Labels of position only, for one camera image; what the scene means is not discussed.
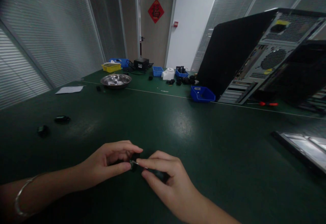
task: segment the left hand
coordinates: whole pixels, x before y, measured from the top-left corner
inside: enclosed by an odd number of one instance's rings
[[[74,167],[77,172],[76,177],[78,177],[78,190],[94,187],[106,179],[130,170],[130,157],[133,153],[141,153],[142,151],[129,140],[102,145],[84,162]],[[124,162],[111,165],[118,159]]]

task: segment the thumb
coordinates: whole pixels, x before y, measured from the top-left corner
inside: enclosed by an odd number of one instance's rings
[[[129,162],[122,162],[116,165],[106,167],[104,174],[106,178],[111,178],[120,175],[131,169],[131,164]]]
[[[156,195],[164,202],[164,197],[166,196],[169,187],[161,182],[153,173],[147,170],[142,172],[142,176]]]

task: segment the silver bracelet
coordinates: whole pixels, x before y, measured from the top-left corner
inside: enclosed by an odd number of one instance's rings
[[[15,211],[16,211],[16,214],[21,216],[21,217],[29,217],[29,216],[32,216],[34,215],[33,214],[28,214],[28,213],[24,213],[20,210],[19,208],[19,196],[21,195],[21,193],[23,192],[23,189],[29,184],[31,183],[36,177],[38,177],[39,175],[36,175],[35,177],[29,179],[26,181],[25,185],[20,189],[20,191],[18,192],[17,194],[17,197],[15,198]]]

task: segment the red decoration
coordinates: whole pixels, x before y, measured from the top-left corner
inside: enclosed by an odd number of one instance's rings
[[[164,11],[158,0],[155,0],[154,3],[150,6],[148,13],[153,19],[154,23],[156,23],[162,17]]]

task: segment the white line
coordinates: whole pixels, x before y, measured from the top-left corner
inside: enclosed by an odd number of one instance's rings
[[[94,82],[89,82],[89,81],[81,81],[81,82],[87,82],[87,83],[92,83],[92,84],[101,85],[100,83],[94,83]]]
[[[92,83],[92,84],[101,85],[100,83],[94,83],[94,82],[89,82],[89,81],[82,81],[82,82],[87,82],[87,83]],[[154,93],[154,94],[165,95],[165,96],[171,96],[171,97],[179,97],[179,96],[174,96],[174,95],[169,95],[169,94],[162,94],[162,93],[151,92],[151,91],[143,91],[143,90],[136,90],[136,91],[142,91],[142,92]],[[262,111],[267,111],[267,112],[274,112],[274,113],[280,113],[280,114],[296,115],[296,116],[307,117],[307,118],[313,118],[313,119],[326,120],[326,118],[318,118],[318,117],[312,117],[312,116],[307,116],[307,115],[297,115],[297,114],[291,114],[291,113],[286,113],[286,112],[279,112],[279,111],[265,110],[265,109],[261,109],[261,108],[245,107],[245,106],[235,105],[235,104],[219,103],[219,102],[212,102],[212,103],[218,103],[218,104],[229,105],[229,106],[235,106],[235,107],[242,107],[242,108],[251,108],[251,109],[257,109],[257,110],[262,110]]]
[[[149,92],[149,93],[160,94],[160,95],[171,96],[171,97],[179,97],[179,96],[174,96],[174,95],[169,95],[169,94],[163,94],[163,93],[157,93],[157,92],[151,92],[151,91],[143,91],[143,92]]]
[[[245,107],[245,106],[241,106],[241,105],[228,104],[228,103],[219,103],[219,102],[212,102],[212,103],[218,103],[218,104],[229,105],[229,106],[236,106],[236,107],[243,107],[243,108],[251,108],[251,107]],[[261,108],[251,108],[251,109],[257,109],[257,110],[268,111],[268,112],[275,112],[275,113],[280,113],[280,114],[296,115],[296,116],[308,117],[308,118],[313,118],[313,119],[326,120],[325,118],[318,118],[318,117],[312,117],[312,116],[307,116],[307,115],[297,115],[297,114],[291,114],[291,113],[286,113],[286,112],[265,110],[265,109],[261,109]]]

